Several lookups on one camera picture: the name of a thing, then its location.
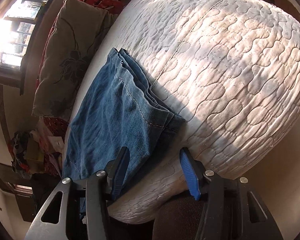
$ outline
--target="blue denim shorts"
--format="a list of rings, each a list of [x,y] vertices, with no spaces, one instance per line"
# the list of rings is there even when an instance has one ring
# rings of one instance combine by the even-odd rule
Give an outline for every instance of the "blue denim shorts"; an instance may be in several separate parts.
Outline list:
[[[150,90],[140,66],[124,49],[112,49],[70,124],[63,177],[85,179],[104,169],[121,147],[130,150],[124,184],[163,157],[184,119]]]

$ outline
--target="white quilted mattress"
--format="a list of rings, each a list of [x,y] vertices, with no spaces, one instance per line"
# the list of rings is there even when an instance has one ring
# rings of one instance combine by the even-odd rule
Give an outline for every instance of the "white quilted mattress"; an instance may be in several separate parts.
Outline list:
[[[112,47],[126,49],[187,121],[161,164],[109,207],[120,221],[149,221],[186,189],[181,147],[234,179],[300,114],[300,24],[264,1],[132,0],[93,58],[71,119]]]

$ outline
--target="metal screw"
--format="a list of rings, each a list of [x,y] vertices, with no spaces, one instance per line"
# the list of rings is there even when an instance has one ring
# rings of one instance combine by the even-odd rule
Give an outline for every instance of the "metal screw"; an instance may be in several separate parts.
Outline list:
[[[207,176],[213,176],[214,175],[214,172],[212,170],[206,170],[206,175]]]
[[[106,174],[106,172],[103,171],[103,170],[97,171],[97,173],[96,173],[96,175],[97,175],[98,177],[103,177],[103,176],[105,176],[105,174]]]
[[[240,182],[241,183],[248,183],[248,179],[246,177],[241,177]]]
[[[68,184],[70,181],[71,181],[70,178],[64,178],[64,179],[62,180],[62,183],[63,183],[63,184]]]

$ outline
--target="pillow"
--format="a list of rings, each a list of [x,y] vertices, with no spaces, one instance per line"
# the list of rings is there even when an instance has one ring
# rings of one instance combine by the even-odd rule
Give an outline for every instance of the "pillow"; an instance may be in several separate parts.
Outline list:
[[[46,48],[33,115],[69,120],[84,74],[118,15],[66,0]]]

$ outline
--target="quilted stitching pattern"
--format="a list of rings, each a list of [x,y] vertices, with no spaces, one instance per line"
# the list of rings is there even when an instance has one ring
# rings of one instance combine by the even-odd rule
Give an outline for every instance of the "quilted stitching pattern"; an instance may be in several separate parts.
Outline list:
[[[150,220],[186,189],[181,147],[233,179],[300,114],[300,24],[262,0],[132,0],[96,53],[72,117],[112,47],[125,48],[187,120],[161,164],[109,207],[123,222]]]

